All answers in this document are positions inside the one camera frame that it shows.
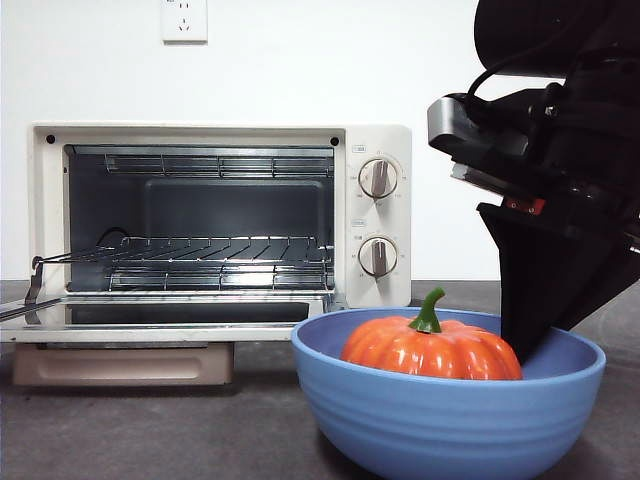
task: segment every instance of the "black cable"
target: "black cable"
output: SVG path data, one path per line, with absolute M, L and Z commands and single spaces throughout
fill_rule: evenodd
M 536 53 L 539 53 L 542 50 L 545 50 L 550 45 L 553 45 L 553 43 L 556 40 L 558 40 L 559 38 L 564 36 L 564 34 L 566 34 L 571 28 L 573 28 L 574 25 L 576 25 L 578 20 L 580 20 L 580 18 L 584 15 L 584 13 L 587 11 L 587 9 L 589 8 L 590 5 L 591 5 L 591 0 L 584 0 L 584 3 L 582 5 L 582 9 L 577 14 L 575 14 L 573 16 L 571 21 L 569 21 L 569 23 L 567 23 L 562 30 L 556 32 L 554 35 L 549 37 L 544 42 L 542 42 L 542 43 L 540 43 L 540 44 L 538 44 L 538 45 L 536 45 L 534 47 L 531 47 L 531 48 L 529 48 L 527 50 L 524 50 L 522 52 L 518 52 L 516 54 L 513 54 L 510 57 L 507 57 L 507 58 L 501 60 L 500 62 L 492 65 L 487 70 L 485 70 L 478 78 L 476 78 L 474 80 L 474 82 L 469 87 L 469 90 L 467 91 L 466 99 L 468 100 L 471 97 L 475 97 L 475 93 L 478 90 L 478 88 L 480 87 L 480 85 L 482 85 L 485 80 L 487 80 L 489 77 L 491 77 L 491 76 L 495 75 L 496 73 L 498 73 L 500 70 L 502 70 L 507 65 L 509 65 L 509 64 L 511 64 L 511 63 L 513 63 L 513 62 L 515 62 L 517 60 L 521 60 L 523 58 L 527 58 L 527 57 L 530 57 L 532 55 L 535 55 Z
M 107 238 L 107 236 L 111 235 L 112 233 L 120 233 L 125 238 L 131 236 L 131 235 L 129 235 L 129 232 L 127 232 L 122 227 L 111 227 L 111 228 L 108 228 L 107 230 L 105 230 L 105 232 L 100 236 L 100 238 L 96 242 L 96 246 L 99 247 L 100 244 L 104 241 L 104 239 Z

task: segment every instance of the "open oven door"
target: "open oven door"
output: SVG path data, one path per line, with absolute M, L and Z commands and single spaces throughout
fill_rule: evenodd
M 5 304 L 21 385 L 229 383 L 234 343 L 288 340 L 329 295 L 83 296 Z

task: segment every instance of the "screw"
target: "screw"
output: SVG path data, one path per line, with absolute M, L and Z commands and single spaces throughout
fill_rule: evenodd
M 558 107 L 555 106 L 555 105 L 549 105 L 548 107 L 545 107 L 544 114 L 547 117 L 557 117 L 558 116 Z

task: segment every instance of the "pumpkin stem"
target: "pumpkin stem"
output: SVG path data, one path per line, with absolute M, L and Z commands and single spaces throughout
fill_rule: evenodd
M 436 316 L 436 302 L 444 297 L 444 290 L 436 287 L 427 294 L 422 302 L 422 308 L 418 316 L 409 324 L 409 327 L 423 333 L 440 333 L 440 322 Z

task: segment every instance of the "toaster oven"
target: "toaster oven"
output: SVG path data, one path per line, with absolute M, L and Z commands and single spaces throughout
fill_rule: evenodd
M 234 342 L 410 301 L 402 126 L 39 124 L 18 384 L 216 384 Z

